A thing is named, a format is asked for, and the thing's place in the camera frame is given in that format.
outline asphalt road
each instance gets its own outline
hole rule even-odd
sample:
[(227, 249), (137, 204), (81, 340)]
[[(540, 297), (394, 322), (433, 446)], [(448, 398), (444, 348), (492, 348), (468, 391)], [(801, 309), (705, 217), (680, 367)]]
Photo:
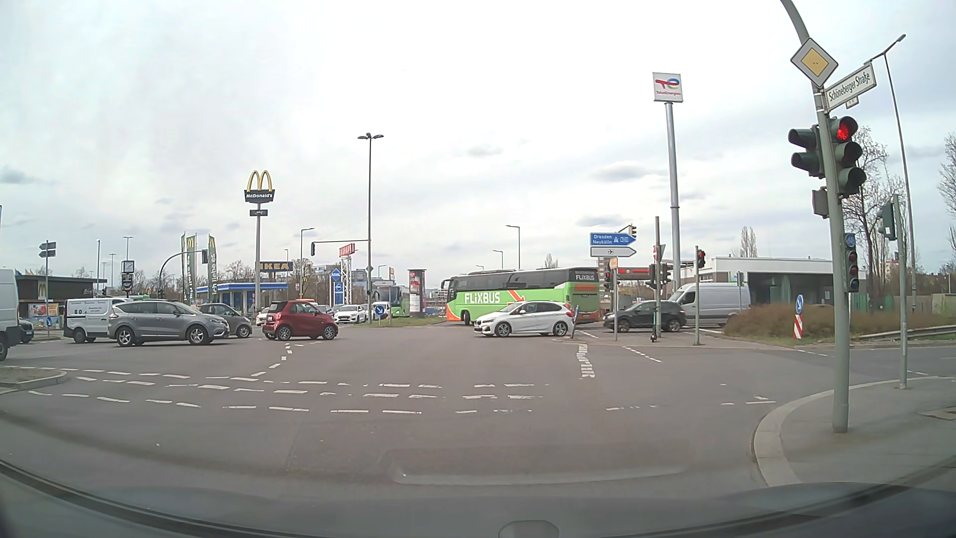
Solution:
[[(36, 342), (5, 366), (71, 379), (0, 396), (0, 454), (80, 489), (135, 504), (146, 488), (150, 507), (235, 523), (257, 515), (155, 491), (685, 499), (763, 487), (754, 428), (832, 388), (830, 357), (691, 340), (615, 342), (599, 327), (574, 341), (498, 339), (440, 324), (288, 343), (257, 331), (204, 347)], [(855, 350), (853, 382), (895, 377), (897, 357)], [(911, 369), (953, 375), (954, 357), (914, 347)]]

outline black suv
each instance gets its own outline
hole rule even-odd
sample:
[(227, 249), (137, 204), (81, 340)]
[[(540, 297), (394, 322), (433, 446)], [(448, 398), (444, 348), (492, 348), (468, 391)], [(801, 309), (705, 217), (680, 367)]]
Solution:
[[(654, 325), (654, 302), (641, 301), (618, 311), (618, 332), (627, 332), (631, 327)], [(673, 301), (661, 301), (661, 329), (677, 332), (687, 324), (687, 313)], [(604, 326), (614, 329), (614, 314), (604, 316)]]

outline red smart car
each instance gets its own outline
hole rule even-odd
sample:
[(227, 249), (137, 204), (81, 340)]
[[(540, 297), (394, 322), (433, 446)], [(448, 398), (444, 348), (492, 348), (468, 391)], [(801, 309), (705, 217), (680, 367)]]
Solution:
[(332, 340), (338, 335), (338, 325), (311, 301), (276, 301), (266, 312), (262, 332), (270, 340), (289, 340), (293, 336)]

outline white delivery van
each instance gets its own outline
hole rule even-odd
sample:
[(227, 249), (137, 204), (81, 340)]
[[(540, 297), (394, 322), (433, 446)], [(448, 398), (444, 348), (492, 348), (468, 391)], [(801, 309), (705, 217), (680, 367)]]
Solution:
[(7, 358), (10, 346), (20, 343), (20, 298), (12, 269), (0, 269), (0, 361)]
[(67, 299), (63, 336), (73, 338), (77, 344), (93, 342), (97, 337), (106, 338), (109, 313), (114, 304), (127, 303), (125, 297), (93, 297), (90, 299)]
[[(687, 324), (697, 316), (694, 284), (684, 284), (670, 296), (687, 313)], [(730, 316), (750, 308), (750, 288), (736, 282), (701, 282), (701, 325), (724, 326)]]

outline gray suv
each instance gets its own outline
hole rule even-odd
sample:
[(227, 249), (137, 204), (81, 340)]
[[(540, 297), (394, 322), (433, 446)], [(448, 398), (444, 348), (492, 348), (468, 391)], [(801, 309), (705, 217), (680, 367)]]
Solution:
[(192, 345), (226, 338), (229, 324), (221, 316), (204, 314), (182, 303), (147, 300), (114, 304), (107, 336), (122, 347), (160, 340), (186, 340)]

